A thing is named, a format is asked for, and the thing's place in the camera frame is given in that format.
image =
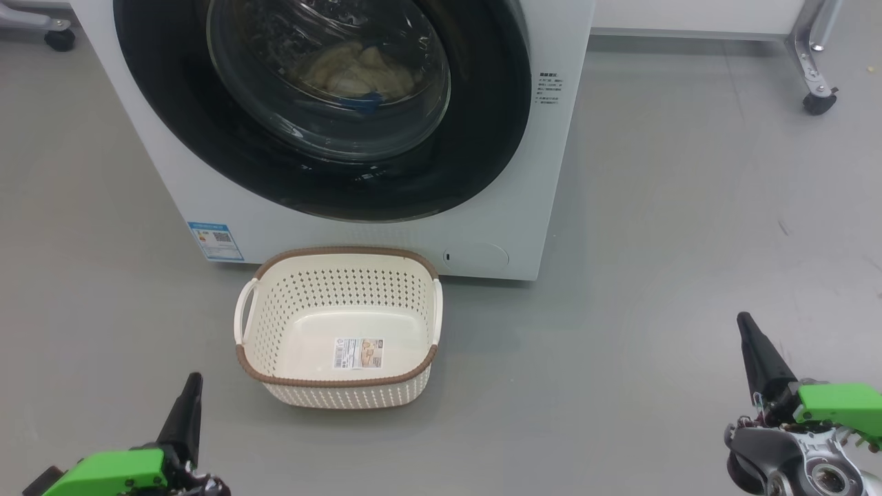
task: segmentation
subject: perforated basket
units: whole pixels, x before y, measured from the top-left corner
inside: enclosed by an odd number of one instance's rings
[[[400,406],[426,387],[442,308],[437,272],[415,253],[285,252],[261,266],[239,295],[236,354],[252,378],[291,405]]]

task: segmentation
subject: cabinet leg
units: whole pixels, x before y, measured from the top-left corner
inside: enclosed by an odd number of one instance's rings
[[[16,11],[6,6],[3,0],[0,0],[0,27],[63,31],[71,27],[71,22],[69,20],[52,19],[43,14]]]
[[[828,0],[824,4],[815,26],[811,29],[811,49],[816,52],[824,51],[830,41],[830,33],[833,31],[836,18],[839,17],[843,2],[844,0]]]
[[[797,66],[803,73],[809,94],[803,100],[806,111],[814,116],[827,112],[836,103],[838,88],[830,87],[815,63],[811,50],[812,28],[827,2],[838,0],[805,0],[803,9],[796,18],[793,31],[787,37],[787,48],[796,59]]]

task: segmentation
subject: basket handle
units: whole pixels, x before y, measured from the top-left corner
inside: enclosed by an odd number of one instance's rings
[[[254,301],[258,298],[258,293],[255,291],[255,288],[258,285],[260,280],[255,277],[251,279],[247,283],[245,283],[245,287],[242,288],[242,292],[239,293],[239,299],[235,302],[235,315],[233,316],[233,337],[235,338],[236,344],[245,344],[245,340],[248,339],[248,332],[251,329],[251,317],[253,313],[251,310],[254,308]],[[245,322],[245,327],[242,326],[242,317],[243,311],[245,310],[245,302],[248,301],[248,296],[254,292],[254,298],[251,299],[251,305],[248,308],[248,320]]]
[[[432,335],[432,344],[437,345],[441,341],[441,318],[444,316],[444,292],[441,290],[441,281],[435,279],[435,334]]]

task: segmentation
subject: front-loading washing machine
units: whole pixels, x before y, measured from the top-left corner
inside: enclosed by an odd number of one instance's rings
[[[71,5],[209,260],[536,279],[594,0]]]

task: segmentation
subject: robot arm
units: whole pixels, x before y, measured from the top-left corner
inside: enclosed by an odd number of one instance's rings
[[[882,395],[865,384],[797,380],[749,313],[738,315],[738,328],[758,415],[726,429],[733,481],[766,496],[882,496],[879,479],[842,448],[856,433],[856,444],[878,452]]]
[[[67,472],[50,467],[24,496],[229,496],[217,477],[198,475],[202,375],[190,374],[156,442],[96,453]]]

